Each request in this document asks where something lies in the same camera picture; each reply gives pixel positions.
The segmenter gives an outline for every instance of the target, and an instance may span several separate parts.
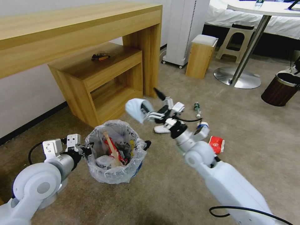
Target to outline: white bedsheet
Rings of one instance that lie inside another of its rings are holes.
[[[257,27],[262,15],[245,13],[227,9],[226,0],[210,0],[206,23],[216,26],[230,27],[233,23],[247,23]],[[265,33],[277,34],[293,39],[300,39],[300,17],[272,16]]]

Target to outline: metal table leg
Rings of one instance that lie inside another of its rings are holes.
[[[244,71],[244,68],[249,60],[250,55],[256,47],[261,35],[263,34],[263,31],[265,30],[270,18],[271,16],[263,15],[237,69],[235,69],[234,67],[218,68],[213,72],[216,79],[218,79],[224,84],[232,85],[235,88],[251,89],[260,86],[261,80],[259,76],[254,75],[251,72]]]

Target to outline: carpet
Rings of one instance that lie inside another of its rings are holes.
[[[213,59],[203,80],[186,77],[186,68],[160,64],[158,88],[174,102],[186,105],[184,119],[195,119],[193,104],[198,101],[210,135],[225,139],[220,158],[261,192],[275,215],[296,224],[300,211],[300,95],[296,93],[285,107],[268,105],[260,98],[275,73],[288,65],[288,61],[252,56],[246,69],[260,74],[262,84],[247,90],[229,87],[214,78],[216,68],[236,66],[228,57]],[[155,109],[162,106],[158,98],[146,98]],[[152,141],[137,176],[129,184],[98,183],[81,160],[58,199],[35,213],[33,225],[235,224],[231,217],[209,214],[210,207],[220,204],[197,172],[184,163],[169,134],[155,134],[155,124],[139,124],[127,114],[120,119],[142,139]],[[193,131],[196,125],[188,123]],[[83,141],[92,130],[66,107],[0,146],[3,200],[9,200],[15,177],[28,166],[27,155],[33,145],[72,133],[81,134]],[[43,161],[41,147],[32,160]]]

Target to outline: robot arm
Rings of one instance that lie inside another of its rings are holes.
[[[13,183],[15,198],[0,206],[1,225],[30,225],[38,209],[56,200],[57,194],[67,185],[68,175],[82,157],[91,154],[91,146],[81,146],[79,134],[68,135],[63,152],[61,139],[42,143],[46,159],[26,167]]]
[[[188,127],[178,117],[183,112],[184,105],[180,102],[173,105],[170,97],[167,99],[161,92],[158,92],[158,96],[165,103],[158,112],[154,112],[147,100],[131,99],[126,104],[127,113],[140,122],[153,121],[153,115],[159,115],[160,118],[155,118],[154,121],[163,123],[170,130],[171,137],[177,144],[177,151],[189,166],[198,171],[207,188],[223,206],[245,207],[272,215],[261,193],[232,165],[221,161],[208,143],[202,141],[203,130],[197,130],[195,133],[188,130]],[[227,211],[238,224],[283,224],[274,218],[252,211],[236,209],[227,209]]]

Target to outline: round table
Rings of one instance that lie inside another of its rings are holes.
[[[244,71],[244,68],[271,16],[300,17],[300,11],[296,9],[299,8],[298,4],[294,6],[294,10],[289,10],[287,8],[291,3],[287,2],[264,2],[261,7],[256,7],[255,3],[255,1],[233,0],[227,5],[227,9],[263,15],[238,67],[221,67],[214,71],[216,79],[235,88],[251,89],[260,86],[260,76],[254,75],[249,71]]]

